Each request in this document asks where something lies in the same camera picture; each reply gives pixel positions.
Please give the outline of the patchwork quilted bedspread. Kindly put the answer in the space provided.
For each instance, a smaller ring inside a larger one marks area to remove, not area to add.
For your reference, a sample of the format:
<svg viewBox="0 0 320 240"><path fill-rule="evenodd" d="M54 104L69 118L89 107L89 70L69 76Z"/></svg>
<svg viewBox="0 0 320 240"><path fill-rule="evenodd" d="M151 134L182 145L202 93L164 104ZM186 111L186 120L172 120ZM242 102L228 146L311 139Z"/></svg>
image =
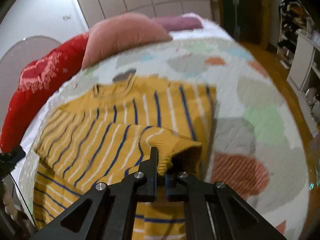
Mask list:
<svg viewBox="0 0 320 240"><path fill-rule="evenodd" d="M81 71L40 111L27 133L31 146L19 179L22 206L35 222L39 156L34 151L57 107L94 85L129 76L216 87L209 159L200 176L222 180L287 239L299 239L309 205L308 168L291 111L262 65L238 43L221 38L175 40L128 50Z"/></svg>

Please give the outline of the pink pillow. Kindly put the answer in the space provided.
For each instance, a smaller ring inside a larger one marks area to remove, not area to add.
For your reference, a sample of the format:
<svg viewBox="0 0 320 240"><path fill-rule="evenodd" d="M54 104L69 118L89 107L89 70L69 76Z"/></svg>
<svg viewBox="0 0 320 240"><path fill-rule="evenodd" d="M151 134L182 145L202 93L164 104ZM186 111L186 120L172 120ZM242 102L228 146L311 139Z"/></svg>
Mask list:
<svg viewBox="0 0 320 240"><path fill-rule="evenodd" d="M131 48L171 40L160 24L143 14L125 13L108 18L90 29L82 69Z"/></svg>

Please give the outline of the round grey headboard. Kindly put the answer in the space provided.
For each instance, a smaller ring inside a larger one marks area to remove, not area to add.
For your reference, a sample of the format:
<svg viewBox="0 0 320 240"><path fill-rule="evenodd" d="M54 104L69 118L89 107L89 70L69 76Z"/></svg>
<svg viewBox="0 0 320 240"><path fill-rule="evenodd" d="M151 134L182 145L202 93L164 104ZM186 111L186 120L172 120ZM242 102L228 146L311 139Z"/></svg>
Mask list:
<svg viewBox="0 0 320 240"><path fill-rule="evenodd" d="M52 37L30 36L15 43L1 57L1 124L4 122L11 97L17 89L23 68L30 62L42 58L60 44L61 42Z"/></svg>

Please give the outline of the purple pillow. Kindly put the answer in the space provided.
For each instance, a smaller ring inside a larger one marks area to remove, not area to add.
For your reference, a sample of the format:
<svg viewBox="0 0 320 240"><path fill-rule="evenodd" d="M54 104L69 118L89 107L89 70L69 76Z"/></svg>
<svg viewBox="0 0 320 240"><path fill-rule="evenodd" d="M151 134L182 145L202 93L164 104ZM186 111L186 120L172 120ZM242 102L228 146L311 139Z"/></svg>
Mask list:
<svg viewBox="0 0 320 240"><path fill-rule="evenodd" d="M183 16L154 17L152 21L161 25L167 31L183 31L202 29L203 25L198 18Z"/></svg>

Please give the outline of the red patterned pillow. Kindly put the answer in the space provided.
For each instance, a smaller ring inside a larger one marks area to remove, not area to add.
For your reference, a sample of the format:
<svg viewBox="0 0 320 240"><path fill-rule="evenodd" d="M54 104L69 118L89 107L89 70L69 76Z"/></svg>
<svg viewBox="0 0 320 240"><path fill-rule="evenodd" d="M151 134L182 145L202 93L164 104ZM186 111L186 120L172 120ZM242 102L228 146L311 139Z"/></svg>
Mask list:
<svg viewBox="0 0 320 240"><path fill-rule="evenodd" d="M9 153L20 144L42 106L80 71L88 37L88 32L76 35L24 67L1 129L1 152Z"/></svg>

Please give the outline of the white shelf unit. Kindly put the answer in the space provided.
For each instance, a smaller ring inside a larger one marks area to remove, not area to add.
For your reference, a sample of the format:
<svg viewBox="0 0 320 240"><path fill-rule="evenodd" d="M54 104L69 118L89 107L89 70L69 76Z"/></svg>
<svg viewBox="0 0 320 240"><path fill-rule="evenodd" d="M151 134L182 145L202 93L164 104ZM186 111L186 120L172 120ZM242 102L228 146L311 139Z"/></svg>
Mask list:
<svg viewBox="0 0 320 240"><path fill-rule="evenodd" d="M283 0L279 7L277 57L289 69L287 82L295 92L313 135L319 130L319 32L299 0Z"/></svg>

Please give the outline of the yellow striped knit sweater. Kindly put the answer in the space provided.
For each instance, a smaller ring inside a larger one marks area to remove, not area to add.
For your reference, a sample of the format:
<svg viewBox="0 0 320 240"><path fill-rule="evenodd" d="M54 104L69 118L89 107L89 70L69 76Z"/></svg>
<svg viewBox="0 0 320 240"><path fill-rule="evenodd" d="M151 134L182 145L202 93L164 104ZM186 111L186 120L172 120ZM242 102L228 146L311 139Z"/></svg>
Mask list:
<svg viewBox="0 0 320 240"><path fill-rule="evenodd" d="M209 159L216 87L129 76L94 85L54 111L34 146L33 208L45 227L100 181L138 170L153 147L159 175L173 166L202 176Z"/></svg>

